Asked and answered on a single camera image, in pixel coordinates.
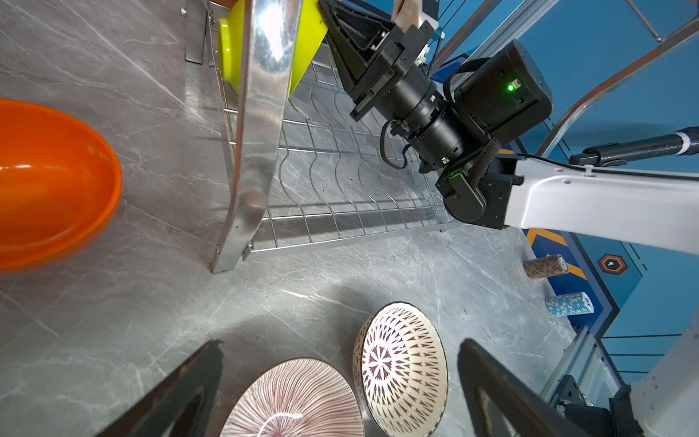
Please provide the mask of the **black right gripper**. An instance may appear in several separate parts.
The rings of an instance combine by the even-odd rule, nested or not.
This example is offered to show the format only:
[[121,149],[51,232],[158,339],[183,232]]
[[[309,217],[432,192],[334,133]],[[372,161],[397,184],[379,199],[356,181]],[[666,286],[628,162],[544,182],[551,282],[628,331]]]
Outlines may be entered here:
[[437,90],[415,61],[434,34],[425,22],[404,32],[388,19],[340,1],[319,2],[340,81],[351,97],[351,117],[376,109],[387,120],[431,122]]

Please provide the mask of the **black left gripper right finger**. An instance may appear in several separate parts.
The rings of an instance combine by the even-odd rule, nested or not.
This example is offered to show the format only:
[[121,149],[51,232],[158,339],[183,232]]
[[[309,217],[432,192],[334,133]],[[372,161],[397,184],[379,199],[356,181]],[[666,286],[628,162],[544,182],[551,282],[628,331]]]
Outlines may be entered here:
[[471,423],[478,436],[584,436],[478,342],[466,339],[458,372]]

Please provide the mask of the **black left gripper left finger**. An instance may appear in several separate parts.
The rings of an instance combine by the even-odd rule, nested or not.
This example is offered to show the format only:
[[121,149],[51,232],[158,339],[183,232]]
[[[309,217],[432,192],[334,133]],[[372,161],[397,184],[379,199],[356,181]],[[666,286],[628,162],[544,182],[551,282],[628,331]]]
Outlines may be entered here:
[[203,436],[222,375],[221,340],[210,340],[100,436]]

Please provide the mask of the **lime green bowl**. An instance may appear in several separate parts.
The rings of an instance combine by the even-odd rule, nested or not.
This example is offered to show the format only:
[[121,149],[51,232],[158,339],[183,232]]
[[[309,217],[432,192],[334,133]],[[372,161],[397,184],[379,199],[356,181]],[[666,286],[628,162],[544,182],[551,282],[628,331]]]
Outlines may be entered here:
[[301,8],[291,85],[289,86],[291,94],[306,74],[328,32],[328,27],[320,12],[319,3],[319,0],[305,0]]
[[227,16],[218,20],[218,60],[224,82],[240,94],[240,71],[245,28],[245,1],[234,1]]

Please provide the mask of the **white maroon patterned bowl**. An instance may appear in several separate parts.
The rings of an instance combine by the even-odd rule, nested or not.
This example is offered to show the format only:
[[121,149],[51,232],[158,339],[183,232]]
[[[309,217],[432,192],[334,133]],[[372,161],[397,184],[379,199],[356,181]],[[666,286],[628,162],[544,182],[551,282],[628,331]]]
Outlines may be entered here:
[[360,406],[388,436],[431,436],[449,394],[448,362],[430,319],[392,302],[362,325],[352,353]]

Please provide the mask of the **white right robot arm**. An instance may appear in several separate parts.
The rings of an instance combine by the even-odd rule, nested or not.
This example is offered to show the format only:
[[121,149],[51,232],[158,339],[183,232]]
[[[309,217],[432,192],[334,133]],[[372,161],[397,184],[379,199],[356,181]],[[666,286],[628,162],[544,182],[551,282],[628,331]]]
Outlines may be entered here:
[[403,138],[422,174],[436,173],[447,213],[491,229],[553,229],[670,251],[698,251],[698,178],[676,172],[629,170],[648,158],[691,156],[696,127],[627,143],[590,147],[566,163],[549,159],[553,146],[584,112],[637,71],[698,32],[691,20],[571,107],[532,155],[501,148],[549,118],[553,97],[522,44],[470,56],[455,69],[464,82],[437,84],[417,60],[437,25],[407,12],[409,25],[322,1],[320,14],[351,116],[377,110],[382,134]]

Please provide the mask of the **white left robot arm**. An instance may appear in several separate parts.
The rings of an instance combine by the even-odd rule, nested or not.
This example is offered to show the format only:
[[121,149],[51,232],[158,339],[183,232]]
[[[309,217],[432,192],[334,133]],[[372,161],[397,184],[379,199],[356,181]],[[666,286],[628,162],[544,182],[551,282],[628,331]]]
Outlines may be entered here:
[[[362,436],[369,415],[392,436],[427,436],[446,405],[448,373],[432,333],[375,323],[360,333],[355,381],[315,359],[269,369],[243,393],[225,436]],[[208,342],[105,429],[107,436],[201,436],[222,373]],[[462,343],[458,373],[480,436],[695,436],[698,334],[688,331],[648,376],[607,408],[570,403],[558,413],[474,340]]]

